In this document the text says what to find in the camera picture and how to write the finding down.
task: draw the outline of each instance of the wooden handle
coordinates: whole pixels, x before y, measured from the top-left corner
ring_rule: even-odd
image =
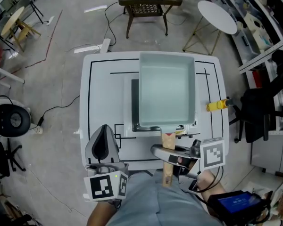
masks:
[[[161,133],[162,146],[167,149],[175,149],[175,132],[174,133]],[[173,175],[173,165],[164,162],[164,175],[162,186],[171,186]]]

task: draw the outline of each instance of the white round table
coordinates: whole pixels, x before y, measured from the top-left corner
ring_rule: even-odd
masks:
[[[200,52],[187,50],[188,48],[192,47],[194,44],[200,42],[203,45],[203,47],[205,48],[205,50],[207,51],[207,53],[204,54],[204,55],[212,55],[215,48],[216,48],[216,45],[217,45],[217,42],[219,40],[221,32],[224,32],[224,33],[227,33],[227,34],[235,34],[237,32],[237,25],[236,25],[235,21],[233,20],[233,18],[222,7],[218,6],[215,3],[212,3],[212,2],[209,2],[209,1],[200,1],[198,3],[198,10],[201,13],[202,17],[201,17],[199,23],[197,24],[194,32],[190,36],[189,40],[187,41],[187,43],[183,47],[183,52],[188,51],[188,52],[203,54],[203,53],[200,53]],[[209,22],[209,24],[207,24],[207,25],[205,25],[201,28],[198,28],[198,26],[200,25],[203,18],[205,18]],[[207,27],[210,24],[213,25],[216,28],[216,30],[214,30],[212,33],[219,31],[217,38],[216,38],[216,41],[215,41],[215,44],[214,44],[211,52],[205,46],[205,44],[202,42],[202,40],[200,39],[200,37],[196,33],[200,29],[203,29],[204,27]],[[198,41],[194,42],[193,44],[189,44],[194,36],[198,38]]]
[[[237,25],[233,18],[220,6],[208,1],[200,1],[198,9],[201,15],[217,29],[227,34],[235,34]]]

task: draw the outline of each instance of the blue screen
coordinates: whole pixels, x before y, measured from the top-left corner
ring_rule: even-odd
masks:
[[[260,199],[248,193],[243,193],[227,198],[220,198],[218,201],[231,213],[235,213],[259,203]]]

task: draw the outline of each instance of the light blue shirt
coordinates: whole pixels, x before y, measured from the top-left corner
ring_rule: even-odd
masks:
[[[171,187],[162,186],[162,172],[151,177],[133,174],[128,180],[127,197],[109,226],[221,226],[199,200],[179,188],[174,177]]]

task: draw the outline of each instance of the gray floor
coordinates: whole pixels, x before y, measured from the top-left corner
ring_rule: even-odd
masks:
[[[104,10],[84,13],[84,10],[101,5],[110,5],[117,0],[37,0],[36,6],[44,13],[44,20],[54,16],[49,26],[36,24],[42,33],[38,39],[28,39],[25,52],[12,57],[6,52],[2,67],[25,78],[25,84],[10,82],[8,91],[0,86],[0,94],[9,95],[30,107],[35,123],[42,113],[56,105],[67,105],[80,93],[83,58],[91,52],[74,54],[64,52],[82,44],[101,44],[107,21]],[[177,51],[189,38],[200,19],[197,10],[199,0],[184,0],[180,8],[173,8],[167,18],[169,35],[165,36],[163,19],[134,19],[129,39],[125,38],[128,15],[121,15],[111,27],[117,38],[112,52],[131,50]],[[107,11],[111,20],[121,14],[118,4]],[[32,14],[27,22],[38,22]],[[208,43],[215,39],[208,38]],[[107,37],[113,41],[110,32]],[[214,55],[219,58],[227,95],[239,98],[247,83],[239,75],[240,60],[230,37],[222,35]],[[2,180],[6,194],[20,208],[34,214],[43,225],[85,225],[95,204],[84,202],[83,177],[85,170],[81,162],[79,129],[79,99],[69,108],[56,109],[45,115],[42,135],[24,135],[12,140],[12,145],[23,145],[18,156],[28,169],[11,173]],[[223,185],[233,190],[253,168],[250,165],[250,145],[243,139],[235,144],[236,125],[230,127],[230,148],[225,166]]]

